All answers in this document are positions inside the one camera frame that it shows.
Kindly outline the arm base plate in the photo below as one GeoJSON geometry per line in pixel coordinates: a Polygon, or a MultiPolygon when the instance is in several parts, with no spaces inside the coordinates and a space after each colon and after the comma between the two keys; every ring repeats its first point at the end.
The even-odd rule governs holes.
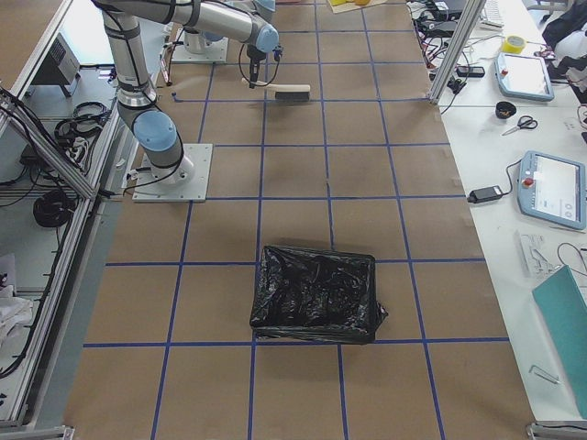
{"type": "Polygon", "coordinates": [[[213,156],[212,144],[184,144],[183,161],[176,170],[153,168],[143,154],[132,200],[137,203],[178,203],[206,200],[209,174],[213,156]]]}
{"type": "Polygon", "coordinates": [[[179,44],[175,46],[172,63],[212,64],[227,60],[228,39],[208,38],[205,33],[188,32],[180,28],[175,35],[179,44]]]}

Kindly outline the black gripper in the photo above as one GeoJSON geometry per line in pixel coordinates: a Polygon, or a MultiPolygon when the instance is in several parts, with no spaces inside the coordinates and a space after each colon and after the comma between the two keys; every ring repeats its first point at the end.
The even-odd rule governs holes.
{"type": "MultiPolygon", "coordinates": [[[[260,72],[260,64],[267,58],[267,54],[262,52],[260,49],[257,49],[252,44],[248,44],[247,48],[247,56],[249,57],[249,77],[248,82],[257,82],[259,80],[259,72],[260,72]]],[[[278,44],[272,50],[273,59],[276,62],[276,67],[274,69],[274,73],[271,77],[271,82],[273,82],[277,76],[277,72],[279,70],[279,65],[281,62],[282,57],[282,45],[278,44]]]]}

